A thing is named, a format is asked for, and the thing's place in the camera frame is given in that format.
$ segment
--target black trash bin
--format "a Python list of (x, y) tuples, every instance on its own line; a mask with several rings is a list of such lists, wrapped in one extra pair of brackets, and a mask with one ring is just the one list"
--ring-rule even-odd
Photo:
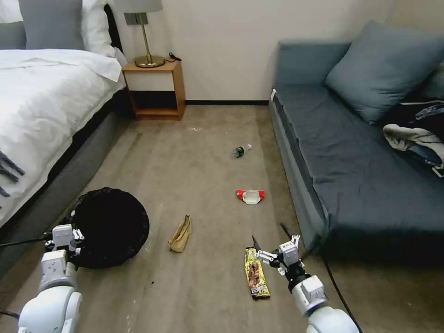
[(107, 268), (134, 257), (149, 234), (149, 219), (131, 194), (104, 187), (81, 196), (62, 224), (73, 224), (85, 237), (78, 267)]

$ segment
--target baseboard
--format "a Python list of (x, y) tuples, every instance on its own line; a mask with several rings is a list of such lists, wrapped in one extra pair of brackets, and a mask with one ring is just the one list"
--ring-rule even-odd
[(241, 100), (241, 101), (229, 101), (229, 100), (197, 100), (187, 99), (187, 105), (268, 105), (267, 100)]

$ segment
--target brown paper bag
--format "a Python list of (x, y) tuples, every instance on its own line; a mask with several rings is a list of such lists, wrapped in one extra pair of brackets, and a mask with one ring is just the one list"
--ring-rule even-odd
[(168, 242), (170, 250), (175, 252), (183, 252), (188, 237), (191, 235), (191, 218), (185, 215), (185, 219), (179, 224), (173, 238)]

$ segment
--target white wall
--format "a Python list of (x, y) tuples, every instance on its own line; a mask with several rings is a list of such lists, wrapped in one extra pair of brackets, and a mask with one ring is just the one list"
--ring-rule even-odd
[[(163, 0), (148, 15), (151, 52), (183, 59), (187, 99), (266, 100), (280, 39), (351, 40), (394, 0)], [(140, 27), (116, 13), (130, 60), (144, 53)]]
[(388, 24), (421, 30), (444, 30), (444, 0), (397, 0)]

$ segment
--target plastic bottle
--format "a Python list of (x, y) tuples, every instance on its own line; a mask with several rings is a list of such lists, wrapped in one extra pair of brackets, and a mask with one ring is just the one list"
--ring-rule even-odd
[(250, 149), (251, 149), (251, 145), (247, 145), (246, 149), (243, 146), (240, 146), (240, 147), (236, 148), (235, 150), (233, 150), (233, 156), (235, 158), (242, 157)]

